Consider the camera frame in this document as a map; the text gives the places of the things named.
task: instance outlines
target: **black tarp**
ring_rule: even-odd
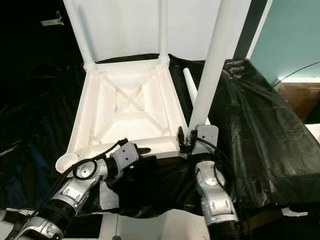
[[[203,66],[203,61],[170,56],[169,70],[187,123],[192,104],[183,68],[190,69],[198,87]],[[50,191],[58,176],[55,162],[70,138],[83,73],[80,66],[46,66],[31,79],[17,86],[16,99],[0,113],[1,208],[33,209]],[[225,64],[208,117],[219,127],[218,147],[234,167],[236,191],[230,191],[242,208],[320,202],[319,143],[248,61]],[[129,173],[134,181],[125,175],[108,182],[120,198],[120,209],[114,210],[136,218],[171,208],[201,214],[194,178],[197,161],[176,157],[140,162]]]

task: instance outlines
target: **teal wall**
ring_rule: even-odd
[[[270,84],[320,61],[320,0],[273,0],[250,58]],[[320,64],[294,77],[319,77]]]

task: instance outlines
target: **white backdrop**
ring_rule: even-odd
[[[251,0],[242,1],[232,57]],[[94,61],[158,53],[159,0],[73,0]],[[220,0],[168,0],[168,52],[204,60]]]

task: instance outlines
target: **wall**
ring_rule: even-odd
[[[251,2],[238,1],[243,4],[238,11],[229,58],[235,51]],[[159,52],[159,0],[73,2],[95,61]],[[219,5],[220,0],[168,0],[168,52],[189,60],[204,60]]]
[[[273,0],[250,58],[269,83],[320,61],[319,12],[319,0]],[[320,64],[294,76],[320,76]]]

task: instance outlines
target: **white pole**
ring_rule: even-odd
[[[83,68],[85,70],[90,69],[95,66],[95,61],[91,56],[91,52],[86,41],[86,36],[79,21],[79,16],[76,11],[76,7],[73,0],[63,0],[66,12],[70,18],[72,29],[78,43],[82,58],[83,58]]]
[[[190,70],[187,67],[183,69],[183,74],[184,74],[186,86],[188,87],[192,106],[195,106],[195,101],[196,101],[198,91],[197,91],[194,79],[192,78]],[[210,125],[210,121],[208,118],[205,121],[205,125]]]
[[[242,0],[221,0],[220,2],[190,119],[189,132],[197,125],[203,125],[206,122],[237,25],[237,11],[240,9],[241,2]]]
[[[159,1],[159,59],[168,61],[168,2]]]

